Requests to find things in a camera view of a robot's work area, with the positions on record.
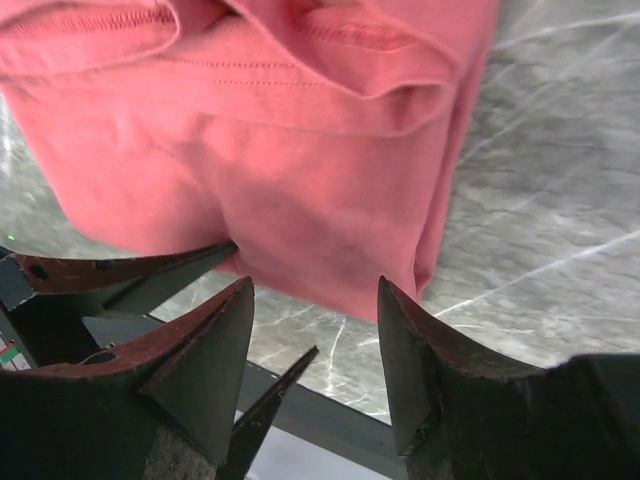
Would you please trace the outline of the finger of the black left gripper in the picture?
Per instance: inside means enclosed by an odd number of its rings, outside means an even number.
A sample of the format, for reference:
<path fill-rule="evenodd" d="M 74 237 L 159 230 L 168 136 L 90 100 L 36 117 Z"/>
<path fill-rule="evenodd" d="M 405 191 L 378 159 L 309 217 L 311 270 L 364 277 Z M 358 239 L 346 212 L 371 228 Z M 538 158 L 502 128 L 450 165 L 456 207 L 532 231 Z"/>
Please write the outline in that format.
<path fill-rule="evenodd" d="M 317 346 L 309 349 L 234 423 L 227 459 L 217 469 L 219 480 L 242 480 L 246 477 L 285 395 L 318 353 Z"/>

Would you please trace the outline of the dusty red polo shirt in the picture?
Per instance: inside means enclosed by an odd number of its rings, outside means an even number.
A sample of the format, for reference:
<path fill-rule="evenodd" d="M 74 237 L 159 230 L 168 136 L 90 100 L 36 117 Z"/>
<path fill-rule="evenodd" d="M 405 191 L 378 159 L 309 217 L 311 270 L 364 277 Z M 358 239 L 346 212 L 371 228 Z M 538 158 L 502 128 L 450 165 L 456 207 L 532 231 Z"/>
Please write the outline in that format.
<path fill-rule="evenodd" d="M 432 280 L 496 1 L 5 1 L 1 90 L 71 223 L 372 320 Z"/>

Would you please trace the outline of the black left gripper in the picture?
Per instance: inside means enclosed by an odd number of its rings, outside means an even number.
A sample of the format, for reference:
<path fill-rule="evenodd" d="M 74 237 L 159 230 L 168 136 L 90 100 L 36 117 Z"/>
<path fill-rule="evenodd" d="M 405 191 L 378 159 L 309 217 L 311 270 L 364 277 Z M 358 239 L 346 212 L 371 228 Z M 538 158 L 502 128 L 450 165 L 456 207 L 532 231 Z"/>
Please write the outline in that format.
<path fill-rule="evenodd" d="M 81 362 L 114 345 L 84 324 L 106 310 L 147 313 L 237 251 L 223 242 L 179 254 L 58 259 L 1 249 L 1 336 L 32 368 Z"/>

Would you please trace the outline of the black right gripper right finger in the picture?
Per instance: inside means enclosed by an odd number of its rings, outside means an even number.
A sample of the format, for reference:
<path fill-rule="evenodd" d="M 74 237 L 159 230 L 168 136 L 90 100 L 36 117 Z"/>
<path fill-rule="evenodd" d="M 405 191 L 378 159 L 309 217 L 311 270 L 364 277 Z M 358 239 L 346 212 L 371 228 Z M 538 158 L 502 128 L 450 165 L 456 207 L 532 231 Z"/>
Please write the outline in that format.
<path fill-rule="evenodd" d="M 412 479 L 635 479 L 639 358 L 539 368 L 423 310 L 386 279 L 378 331 L 397 453 Z"/>

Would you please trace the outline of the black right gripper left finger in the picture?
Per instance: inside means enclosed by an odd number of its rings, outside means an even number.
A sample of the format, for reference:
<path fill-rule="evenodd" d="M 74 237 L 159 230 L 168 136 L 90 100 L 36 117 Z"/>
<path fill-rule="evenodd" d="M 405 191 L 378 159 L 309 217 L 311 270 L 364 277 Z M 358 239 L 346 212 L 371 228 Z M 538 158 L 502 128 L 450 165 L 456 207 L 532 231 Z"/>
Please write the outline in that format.
<path fill-rule="evenodd" d="M 239 280 L 77 364 L 1 375 L 5 479 L 212 479 L 225 462 L 254 317 Z"/>

